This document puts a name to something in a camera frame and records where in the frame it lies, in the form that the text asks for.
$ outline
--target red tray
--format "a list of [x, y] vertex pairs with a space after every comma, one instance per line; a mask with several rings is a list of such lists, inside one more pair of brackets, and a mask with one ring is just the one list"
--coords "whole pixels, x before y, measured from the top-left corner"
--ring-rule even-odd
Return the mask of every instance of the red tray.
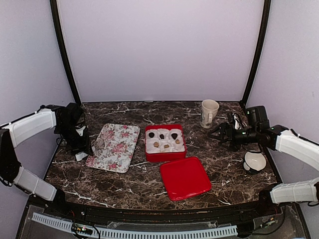
[[210, 180], [198, 158], [190, 157], [165, 163], [160, 173], [172, 201], [180, 201], [211, 189]]
[[168, 130], [172, 130], [174, 128], [180, 129], [183, 141], [184, 141], [184, 152], [172, 152], [172, 153], [146, 153], [146, 143], [145, 143], [145, 154], [146, 154], [146, 160], [148, 162], [165, 162], [165, 161], [172, 161], [180, 158], [186, 157], [186, 141], [184, 138], [184, 132], [183, 127], [180, 124], [163, 124], [163, 125], [149, 125], [145, 128], [145, 138], [146, 138], [146, 132], [150, 129], [159, 129], [159, 128], [166, 128]]

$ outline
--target red lid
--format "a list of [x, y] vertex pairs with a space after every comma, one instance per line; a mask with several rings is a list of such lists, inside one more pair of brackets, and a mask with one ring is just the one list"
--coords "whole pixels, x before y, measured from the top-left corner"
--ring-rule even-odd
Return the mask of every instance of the red lid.
[[168, 197], [180, 201], [211, 189], [209, 178], [198, 158], [183, 158], [160, 167]]

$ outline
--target white mug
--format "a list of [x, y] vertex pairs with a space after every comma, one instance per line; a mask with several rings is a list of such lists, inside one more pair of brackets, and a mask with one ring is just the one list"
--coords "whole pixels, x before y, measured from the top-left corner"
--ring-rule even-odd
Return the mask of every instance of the white mug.
[[204, 100], [201, 103], [201, 120], [200, 126], [203, 128], [211, 128], [213, 119], [217, 115], [219, 104], [213, 100]]

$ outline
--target robotic hand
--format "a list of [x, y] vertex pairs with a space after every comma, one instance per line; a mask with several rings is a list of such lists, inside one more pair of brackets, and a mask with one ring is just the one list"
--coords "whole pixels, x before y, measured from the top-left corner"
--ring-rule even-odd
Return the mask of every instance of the robotic hand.
[[[291, 155], [319, 171], [319, 144], [298, 135], [293, 129], [276, 125], [269, 126], [264, 106], [246, 109], [250, 127], [235, 127], [237, 120], [228, 115], [229, 122], [221, 123], [208, 133], [219, 140], [219, 145], [231, 151], [237, 151], [241, 145], [258, 143], [260, 146]], [[259, 214], [264, 214], [267, 206], [284, 202], [318, 202], [319, 177], [313, 180], [290, 184], [274, 184], [259, 194]]]
[[41, 106], [27, 116], [0, 126], [0, 181], [6, 186], [16, 186], [53, 201], [64, 193], [40, 179], [18, 161], [14, 148], [32, 136], [51, 128], [67, 142], [67, 150], [80, 161], [87, 155], [93, 155], [88, 129], [85, 121], [79, 122], [84, 113], [78, 104], [63, 106]]

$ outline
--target black pole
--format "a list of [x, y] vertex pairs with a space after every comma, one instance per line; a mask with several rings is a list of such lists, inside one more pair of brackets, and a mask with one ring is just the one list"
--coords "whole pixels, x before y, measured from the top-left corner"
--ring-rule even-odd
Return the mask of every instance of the black pole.
[[61, 29], [61, 23], [60, 23], [60, 18], [59, 18], [59, 11], [58, 11], [58, 6], [56, 0], [50, 0], [51, 4], [51, 11], [52, 11], [52, 18], [53, 18], [53, 23], [54, 23], [54, 28], [55, 28], [55, 34], [56, 34], [56, 39], [58, 40], [59, 48], [60, 48], [60, 54], [62, 57], [63, 65], [64, 65], [64, 70], [66, 73], [66, 76], [69, 81], [69, 85], [72, 91], [73, 98], [76, 103], [79, 105], [81, 104], [79, 92], [76, 89], [75, 81], [73, 78], [73, 74], [71, 71], [70, 67], [70, 62], [68, 55], [66, 53], [66, 48], [63, 40], [63, 34], [62, 34], [62, 29]]
[[250, 73], [249, 73], [249, 77], [248, 77], [248, 81], [247, 81], [247, 85], [246, 85], [243, 99], [240, 101], [240, 105], [243, 109], [246, 108], [246, 104], [247, 104], [251, 89], [252, 89], [253, 84], [254, 84], [261, 52], [263, 49], [266, 30], [267, 30], [267, 24], [268, 24], [268, 18], [269, 18], [269, 12], [270, 12], [270, 4], [271, 4], [271, 0], [264, 1], [263, 16], [261, 18], [261, 24], [260, 24], [260, 30], [259, 30], [259, 36], [258, 36], [256, 51], [255, 51], [255, 55], [254, 55], [254, 60], [253, 60], [253, 64], [252, 64], [251, 69], [250, 69]]

